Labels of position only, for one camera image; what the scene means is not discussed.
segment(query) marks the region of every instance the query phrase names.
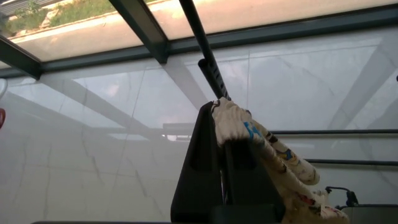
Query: fabric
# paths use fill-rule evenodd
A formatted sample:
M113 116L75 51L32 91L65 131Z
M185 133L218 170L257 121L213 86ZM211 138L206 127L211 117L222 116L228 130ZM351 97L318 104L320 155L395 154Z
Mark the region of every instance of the fabric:
M219 146L228 140L249 139L258 148L260 160L285 203L282 223L349 223L346 214L327 205L325 190L312 192L306 187L320 180L314 166L253 120L248 110L221 98L213 102L211 113Z

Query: red object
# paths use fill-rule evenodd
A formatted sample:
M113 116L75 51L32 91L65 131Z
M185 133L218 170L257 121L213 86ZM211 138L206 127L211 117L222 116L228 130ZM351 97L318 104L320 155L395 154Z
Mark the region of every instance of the red object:
M5 120L6 120L6 111L3 108L0 108L0 128L4 124Z

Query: towel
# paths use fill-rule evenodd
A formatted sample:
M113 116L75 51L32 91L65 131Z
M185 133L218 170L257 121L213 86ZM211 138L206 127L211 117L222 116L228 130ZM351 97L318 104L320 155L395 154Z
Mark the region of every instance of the towel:
M252 119L248 110L221 98L213 102L217 144L228 140L249 139L260 152L260 161L283 198L286 212L282 223L349 223L342 211L328 205L326 190L311 191L320 176L306 160Z

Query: patterned cloth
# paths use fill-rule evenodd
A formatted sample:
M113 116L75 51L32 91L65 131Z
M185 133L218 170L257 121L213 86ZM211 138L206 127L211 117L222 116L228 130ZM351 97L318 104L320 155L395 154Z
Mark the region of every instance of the patterned cloth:
M265 127L251 118L248 110L225 98L216 100L211 108L215 121L217 143L250 139L256 143L261 162L268 171L286 206L282 223L349 223L345 213L328 206L325 190L310 191L305 185L319 182L317 170L299 158Z

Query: green vegetation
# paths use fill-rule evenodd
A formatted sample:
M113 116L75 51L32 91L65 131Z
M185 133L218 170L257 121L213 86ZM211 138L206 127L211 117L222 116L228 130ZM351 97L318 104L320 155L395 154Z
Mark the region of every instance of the green vegetation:
M78 0L71 4L58 6L57 15L50 20L50 27L60 26L69 22L100 16L114 12L115 8L108 0Z
M6 29L10 33L16 33L21 30L39 28L47 12L46 9L41 9L36 2L29 0L27 9L15 11L17 19L6 22Z

